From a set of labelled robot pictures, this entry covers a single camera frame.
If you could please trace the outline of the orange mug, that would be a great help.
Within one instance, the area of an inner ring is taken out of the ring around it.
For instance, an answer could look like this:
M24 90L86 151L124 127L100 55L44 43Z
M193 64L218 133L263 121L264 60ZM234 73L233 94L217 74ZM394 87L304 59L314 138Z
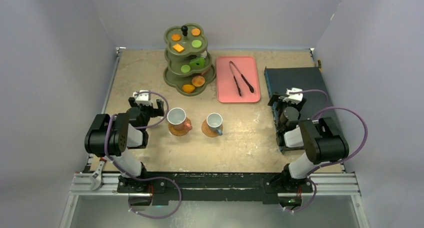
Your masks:
M176 131L191 131L193 128L182 108L172 108L168 111L166 118L171 128Z

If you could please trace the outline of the pink serving tray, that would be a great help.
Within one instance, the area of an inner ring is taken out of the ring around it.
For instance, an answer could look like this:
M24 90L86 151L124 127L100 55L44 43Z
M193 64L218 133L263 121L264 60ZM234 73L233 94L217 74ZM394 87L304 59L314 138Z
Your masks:
M261 99L252 56L221 56L216 64L216 96L221 103L256 103Z

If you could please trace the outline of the yellow egg tart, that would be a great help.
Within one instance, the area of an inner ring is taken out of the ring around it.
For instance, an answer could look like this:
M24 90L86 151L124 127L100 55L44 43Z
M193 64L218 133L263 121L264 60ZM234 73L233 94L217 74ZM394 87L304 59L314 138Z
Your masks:
M184 93L187 93L187 94L193 93L195 89L196 89L196 87L194 85L192 85L192 84L184 84L182 86L183 92Z

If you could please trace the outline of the green macaron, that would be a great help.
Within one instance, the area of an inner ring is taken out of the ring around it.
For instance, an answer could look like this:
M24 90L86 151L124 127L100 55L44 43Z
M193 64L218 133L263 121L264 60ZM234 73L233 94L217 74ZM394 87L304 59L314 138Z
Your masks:
M201 47L202 47L202 45L203 45L203 43L202 43L202 41L201 41L201 40L193 40L193 41L191 42L191 46L192 46L193 48L195 48L195 49L199 49L199 48L201 48Z
M190 65L182 65L180 70L181 70L182 73L186 74L191 70L191 67L190 67Z

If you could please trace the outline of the paw print bun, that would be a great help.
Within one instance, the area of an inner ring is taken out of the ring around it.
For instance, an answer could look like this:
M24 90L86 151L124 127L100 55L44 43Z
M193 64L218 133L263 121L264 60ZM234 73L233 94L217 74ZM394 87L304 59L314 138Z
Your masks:
M201 87L205 84L205 82L206 79L201 75L194 76L191 80L191 84L195 87Z

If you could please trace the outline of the green three-tier stand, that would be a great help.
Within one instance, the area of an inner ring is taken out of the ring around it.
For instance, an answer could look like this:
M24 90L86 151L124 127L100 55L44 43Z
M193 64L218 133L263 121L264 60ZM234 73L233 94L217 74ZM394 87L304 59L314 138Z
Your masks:
M193 28L201 29L201 35L194 37L191 34ZM172 34L180 34L181 40L174 42L171 40ZM167 66L163 72L163 79L170 87L175 88L180 94L185 96L196 96L202 93L206 85L211 83L217 75L216 68L213 64L213 59L208 52L208 39L205 36L203 28L195 23L187 23L182 26L173 26L168 28L163 35L166 49L164 51L164 57L167 62ZM193 40L201 40L202 47L195 49L191 43ZM177 53L173 49L173 45L179 43L184 46L185 50L182 53ZM205 67L203 69L194 70L191 69L188 73L184 74L181 72L182 65L189 65L191 59L202 56L205 58ZM192 78L194 76L201 75L205 78L205 84L201 87L196 87L194 92L191 94L184 93L182 86L184 84L192 84Z

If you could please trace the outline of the grey mug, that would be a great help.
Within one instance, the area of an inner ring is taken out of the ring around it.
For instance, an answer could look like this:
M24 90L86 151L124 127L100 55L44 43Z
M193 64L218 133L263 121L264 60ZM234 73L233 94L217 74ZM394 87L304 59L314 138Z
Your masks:
M216 133L218 136L222 136L223 118L219 113L210 113L206 118L206 123L210 131Z

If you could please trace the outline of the yellow square cracker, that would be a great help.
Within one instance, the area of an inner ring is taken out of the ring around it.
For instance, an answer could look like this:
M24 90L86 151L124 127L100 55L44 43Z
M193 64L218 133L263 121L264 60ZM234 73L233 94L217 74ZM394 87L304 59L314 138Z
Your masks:
M173 46L172 46L172 48L177 52L177 53L182 53L184 50L185 50L185 48L184 48L184 46L182 46L181 44L179 44L179 43L176 43L176 44L174 44Z

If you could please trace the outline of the round orange cookie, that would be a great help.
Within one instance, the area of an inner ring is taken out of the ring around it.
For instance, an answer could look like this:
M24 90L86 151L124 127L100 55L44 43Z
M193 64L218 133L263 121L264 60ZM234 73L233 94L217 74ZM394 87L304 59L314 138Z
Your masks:
M171 40L174 42L180 41L182 39L180 34L172 34L171 35Z

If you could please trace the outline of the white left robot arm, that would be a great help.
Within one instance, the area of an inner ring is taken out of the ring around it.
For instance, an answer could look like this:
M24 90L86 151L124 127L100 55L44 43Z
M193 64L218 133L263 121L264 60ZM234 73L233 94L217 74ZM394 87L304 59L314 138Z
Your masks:
M136 192L144 192L149 181L163 178L145 176L144 164L130 150L147 147L147 128L153 127L149 125L150 119L166 118L168 109L164 106L169 104L165 99L157 99L155 108L150 96L141 99L130 97L128 102L130 108L125 113L95 116L85 136L84 147L87 153L112 163L123 178L130 178L129 185Z

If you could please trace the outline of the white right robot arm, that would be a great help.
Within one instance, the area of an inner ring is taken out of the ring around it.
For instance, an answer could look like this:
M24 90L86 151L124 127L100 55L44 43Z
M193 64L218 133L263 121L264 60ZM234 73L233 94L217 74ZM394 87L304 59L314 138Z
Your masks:
M304 150L294 162L287 164L278 177L286 191L293 191L304 182L311 171L323 164L341 161L349 155L349 145L331 117L301 119L301 110L306 103L300 95L277 92L270 96L268 106L273 111L276 143L285 153Z

